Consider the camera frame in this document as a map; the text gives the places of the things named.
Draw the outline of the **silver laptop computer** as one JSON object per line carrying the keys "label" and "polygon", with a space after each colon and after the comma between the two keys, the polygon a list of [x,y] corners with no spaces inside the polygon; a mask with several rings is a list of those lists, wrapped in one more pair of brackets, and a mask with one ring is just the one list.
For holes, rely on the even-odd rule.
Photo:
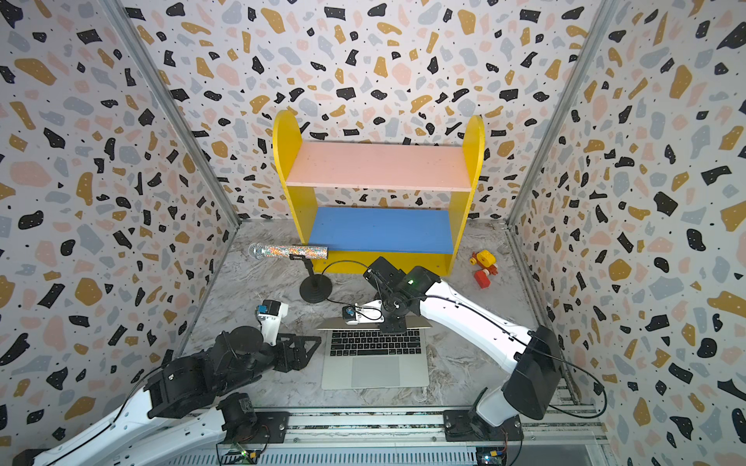
{"label": "silver laptop computer", "polygon": [[349,325],[343,318],[324,320],[326,334],[322,388],[424,388],[429,385],[425,332],[431,323],[406,318],[401,334],[384,334],[374,323]]}

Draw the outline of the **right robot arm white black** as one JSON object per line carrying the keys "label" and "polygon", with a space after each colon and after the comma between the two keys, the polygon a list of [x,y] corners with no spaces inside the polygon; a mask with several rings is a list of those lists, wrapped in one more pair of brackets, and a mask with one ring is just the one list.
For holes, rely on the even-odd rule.
{"label": "right robot arm white black", "polygon": [[506,440],[507,428],[520,417],[544,418],[561,369],[570,364],[550,328],[540,325],[531,330],[499,318],[422,266],[406,273],[381,256],[363,277],[378,292],[379,300],[372,306],[382,314],[382,332],[401,333],[408,314],[422,316],[470,341],[508,374],[502,386],[483,389],[467,412],[444,415],[449,442]]}

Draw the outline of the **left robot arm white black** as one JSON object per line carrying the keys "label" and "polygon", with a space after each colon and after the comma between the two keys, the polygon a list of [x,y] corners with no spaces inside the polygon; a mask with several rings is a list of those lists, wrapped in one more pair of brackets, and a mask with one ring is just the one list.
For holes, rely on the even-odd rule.
{"label": "left robot arm white black", "polygon": [[320,347],[318,336],[282,333],[274,344],[240,326],[206,351],[174,359],[149,374],[122,407],[50,450],[29,449],[16,465],[157,464],[204,445],[285,441],[289,413],[259,413],[243,386],[268,370],[300,371]]}

